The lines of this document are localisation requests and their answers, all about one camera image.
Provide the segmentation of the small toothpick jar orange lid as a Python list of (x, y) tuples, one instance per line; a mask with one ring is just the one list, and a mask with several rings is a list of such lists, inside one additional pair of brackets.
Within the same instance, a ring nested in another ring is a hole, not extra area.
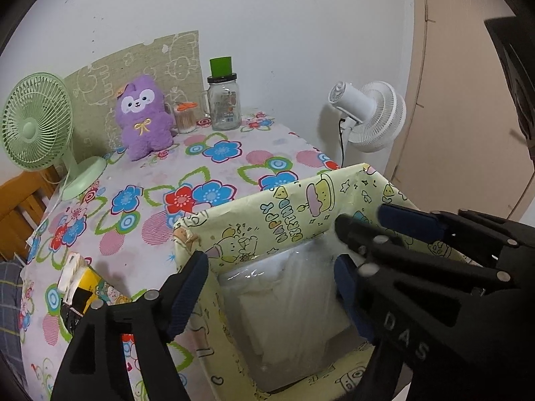
[(178, 133), (187, 134), (193, 132), (196, 129), (197, 107), (198, 104), (196, 102), (178, 102), (175, 105), (174, 116)]

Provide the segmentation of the green desk fan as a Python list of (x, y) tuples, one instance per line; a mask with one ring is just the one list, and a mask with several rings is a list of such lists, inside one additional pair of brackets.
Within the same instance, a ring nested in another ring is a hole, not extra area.
[(106, 168), (103, 157), (75, 159), (74, 107), (64, 81), (54, 74), (31, 74), (14, 86), (1, 115), (1, 142), (25, 171), (40, 172), (61, 161), (63, 200), (83, 194)]

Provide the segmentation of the beige door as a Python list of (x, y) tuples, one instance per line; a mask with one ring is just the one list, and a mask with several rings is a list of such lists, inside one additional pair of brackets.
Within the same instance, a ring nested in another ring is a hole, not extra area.
[(485, 27), (503, 0), (414, 0), (407, 120), (386, 176), (417, 207), (520, 221), (534, 168)]

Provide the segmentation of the glass mason jar green lid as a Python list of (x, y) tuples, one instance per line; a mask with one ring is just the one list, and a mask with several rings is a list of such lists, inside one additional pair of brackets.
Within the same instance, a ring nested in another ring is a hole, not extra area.
[(208, 89), (203, 92), (205, 113), (215, 131), (237, 129), (241, 125), (238, 75), (230, 56), (209, 60)]

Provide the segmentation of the purple plush toy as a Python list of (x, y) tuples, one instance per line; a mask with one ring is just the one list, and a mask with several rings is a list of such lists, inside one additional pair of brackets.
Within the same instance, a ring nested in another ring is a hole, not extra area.
[(121, 145), (131, 161), (173, 143), (174, 117), (166, 111), (164, 94), (149, 75), (143, 74), (118, 90), (115, 120), (121, 129)]

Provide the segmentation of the yellow tissue pack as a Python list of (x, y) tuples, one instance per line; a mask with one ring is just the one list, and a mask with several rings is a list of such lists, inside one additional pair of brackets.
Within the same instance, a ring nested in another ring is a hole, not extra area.
[(63, 296), (62, 305), (82, 317), (98, 299), (102, 282), (102, 276), (86, 259), (78, 253), (69, 254), (57, 283), (57, 290)]

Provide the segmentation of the floral tablecloth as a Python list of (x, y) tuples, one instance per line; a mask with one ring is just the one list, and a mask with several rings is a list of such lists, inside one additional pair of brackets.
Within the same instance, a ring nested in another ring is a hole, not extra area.
[(181, 217), (337, 168), (294, 131), (262, 112), (239, 129), (215, 132), (203, 121), (169, 148), (131, 161), (124, 148), (78, 197), (52, 201), (29, 240), (19, 316), (29, 396), (52, 394), (70, 335), (57, 290), (67, 257), (78, 253), (117, 300), (157, 289), (176, 269), (172, 233)]

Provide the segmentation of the yellow cartoon fabric storage box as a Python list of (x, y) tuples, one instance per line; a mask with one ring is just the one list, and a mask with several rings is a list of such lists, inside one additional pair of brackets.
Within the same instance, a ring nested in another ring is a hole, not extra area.
[(263, 255), (287, 250), (321, 235), (339, 214), (377, 225), (382, 203), (413, 203), (368, 164), (339, 168), (287, 184), (270, 184), (260, 193), (211, 207), (175, 223), (177, 266), (183, 269), (194, 251), (209, 257), (209, 274), (189, 321), (201, 336), (195, 342), (209, 355), (200, 359), (217, 400), (334, 400), (343, 393), (335, 373), (345, 376), (351, 365), (364, 366), (370, 346), (347, 353), (330, 368), (304, 382), (270, 395), (251, 377), (237, 339), (228, 328), (217, 276)]

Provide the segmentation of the white standing fan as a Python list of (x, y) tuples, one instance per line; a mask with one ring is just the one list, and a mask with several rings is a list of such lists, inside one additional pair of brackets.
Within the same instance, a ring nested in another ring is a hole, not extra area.
[(357, 89), (337, 83), (329, 92), (328, 104), (341, 113), (338, 124), (341, 164), (365, 162), (381, 172), (395, 139), (406, 120), (405, 99), (386, 82), (374, 81)]

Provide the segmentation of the grey plaid pillow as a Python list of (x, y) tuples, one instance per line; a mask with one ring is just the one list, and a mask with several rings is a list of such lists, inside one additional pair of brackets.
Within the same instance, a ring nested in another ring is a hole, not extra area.
[(23, 289), (20, 277), (22, 267), (14, 262), (1, 262), (0, 269), (1, 352), (17, 380), (25, 387), (19, 322)]

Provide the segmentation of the wooden bed headboard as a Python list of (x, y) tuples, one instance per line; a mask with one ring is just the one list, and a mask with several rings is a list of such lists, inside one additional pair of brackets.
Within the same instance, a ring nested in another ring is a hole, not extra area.
[(54, 166), (39, 172), (24, 171), (1, 185), (1, 261), (19, 256), (26, 260), (26, 240), (43, 219), (46, 198), (60, 182)]

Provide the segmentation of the green patterned board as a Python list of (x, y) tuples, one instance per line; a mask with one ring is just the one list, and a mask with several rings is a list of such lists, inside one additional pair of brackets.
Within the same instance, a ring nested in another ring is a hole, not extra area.
[(65, 78), (74, 106), (74, 157), (104, 156), (121, 146), (115, 122), (117, 92), (141, 75), (163, 91), (166, 108), (198, 102), (204, 90), (199, 33), (175, 33), (140, 43), (94, 61)]

